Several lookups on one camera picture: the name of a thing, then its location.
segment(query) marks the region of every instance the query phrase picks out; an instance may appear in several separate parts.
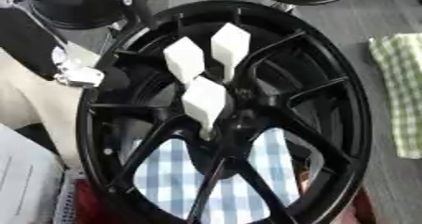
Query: red object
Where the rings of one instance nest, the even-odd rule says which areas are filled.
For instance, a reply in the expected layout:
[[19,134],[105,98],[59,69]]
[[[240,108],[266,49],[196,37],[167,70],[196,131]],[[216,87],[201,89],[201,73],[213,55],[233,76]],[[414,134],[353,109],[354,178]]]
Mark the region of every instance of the red object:
[[74,209],[76,224],[120,224],[113,212],[97,199],[86,180],[76,181]]

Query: wheel spoke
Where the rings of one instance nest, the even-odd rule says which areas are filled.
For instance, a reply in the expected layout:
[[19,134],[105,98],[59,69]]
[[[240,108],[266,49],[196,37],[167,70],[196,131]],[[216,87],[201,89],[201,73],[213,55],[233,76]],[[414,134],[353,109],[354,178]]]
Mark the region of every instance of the wheel spoke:
[[295,107],[299,104],[302,104],[308,100],[314,99],[315,97],[327,93],[331,90],[344,86],[348,82],[346,76],[334,78],[322,85],[318,85],[312,88],[301,89],[298,92],[290,93],[289,95],[289,107]]
[[225,162],[226,159],[222,158],[221,154],[217,154],[213,159],[210,169],[206,171],[204,175],[203,183],[201,184],[196,199],[190,209],[189,215],[187,216],[188,224],[200,222],[203,209],[209,200],[209,196],[224,171]]
[[273,223],[295,224],[296,221],[285,209],[280,199],[264,181],[262,176],[246,160],[235,160],[235,168],[242,178],[261,196],[266,203]]
[[290,43],[292,40],[296,40],[304,35],[304,31],[297,30],[292,34],[285,36],[281,40],[249,54],[245,59],[242,60],[242,62],[240,62],[239,66],[237,67],[234,83],[242,78],[244,75],[243,73],[246,72],[250,66],[255,63],[256,60],[265,60],[269,56],[278,53],[277,50],[285,47],[285,45]]
[[131,182],[130,178],[133,177],[135,171],[145,159],[158,149],[162,143],[170,139],[173,133],[182,130],[185,122],[189,122],[186,116],[177,116],[153,126],[146,137],[142,139],[139,146],[129,156],[118,176],[109,186],[118,184],[121,181]]
[[160,57],[146,56],[146,55],[143,55],[134,51],[128,51],[128,50],[116,50],[114,53],[119,58],[125,58],[128,60],[125,62],[143,64],[143,65],[147,65],[148,67],[154,70],[157,70],[158,72],[169,73],[165,60]]
[[313,145],[324,156],[329,168],[340,169],[349,164],[349,156],[335,147],[301,117],[292,111],[280,111],[278,114],[280,116],[280,127]]
[[171,115],[167,107],[142,106],[137,104],[91,104],[94,111],[104,111],[108,116],[125,116],[153,123],[165,120]]

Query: gray floor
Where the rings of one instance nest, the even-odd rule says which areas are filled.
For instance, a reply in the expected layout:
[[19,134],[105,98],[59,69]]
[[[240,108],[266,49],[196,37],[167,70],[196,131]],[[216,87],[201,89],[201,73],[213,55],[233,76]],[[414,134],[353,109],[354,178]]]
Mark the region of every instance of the gray floor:
[[[194,1],[199,0],[151,0],[151,5],[159,11]],[[422,219],[422,161],[396,156],[385,89],[366,47],[371,37],[420,32],[422,7],[415,0],[342,0],[327,6],[300,7],[300,14],[342,49],[365,85],[374,124],[374,148],[365,185],[379,223],[422,223],[418,221]],[[105,48],[104,29],[67,35],[96,52]]]

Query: black alloy wheel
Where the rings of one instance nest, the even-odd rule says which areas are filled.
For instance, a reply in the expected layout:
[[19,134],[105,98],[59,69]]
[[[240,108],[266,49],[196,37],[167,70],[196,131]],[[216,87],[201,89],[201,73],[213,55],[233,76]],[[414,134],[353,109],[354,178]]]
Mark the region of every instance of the black alloy wheel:
[[[270,216],[254,223],[329,223],[352,200],[364,178],[371,147],[369,107],[362,84],[343,55],[312,26],[274,8],[238,1],[207,1],[158,13],[158,28],[140,25],[120,36],[97,68],[124,71],[124,89],[86,89],[77,114],[77,141],[86,174],[99,197],[127,223],[201,223],[216,182],[241,177],[262,197]],[[203,74],[221,83],[222,67],[210,56],[210,38],[231,22],[252,34],[251,53],[226,85],[233,104],[217,122],[217,137],[204,141],[185,115],[183,86],[167,70],[162,51],[190,37],[205,51]],[[171,89],[167,104],[152,104]],[[143,141],[122,162],[119,151],[130,120],[149,123]],[[306,166],[314,146],[324,167],[308,190],[284,206],[247,161],[253,141],[269,128],[286,131],[294,165]],[[203,184],[187,219],[152,204],[134,187],[138,166],[170,138],[183,139],[203,161]]]

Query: robotic arm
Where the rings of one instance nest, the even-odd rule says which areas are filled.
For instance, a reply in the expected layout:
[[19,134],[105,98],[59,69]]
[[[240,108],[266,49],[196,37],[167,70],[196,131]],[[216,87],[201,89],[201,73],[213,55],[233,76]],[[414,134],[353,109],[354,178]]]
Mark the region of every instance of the robotic arm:
[[[33,17],[18,5],[23,0],[0,0],[0,47],[29,70],[46,80],[76,87],[98,87],[104,74],[80,66],[67,55],[68,42],[51,25]],[[80,4],[82,0],[60,0]],[[146,0],[116,0],[127,14],[135,16],[150,28],[155,22]]]

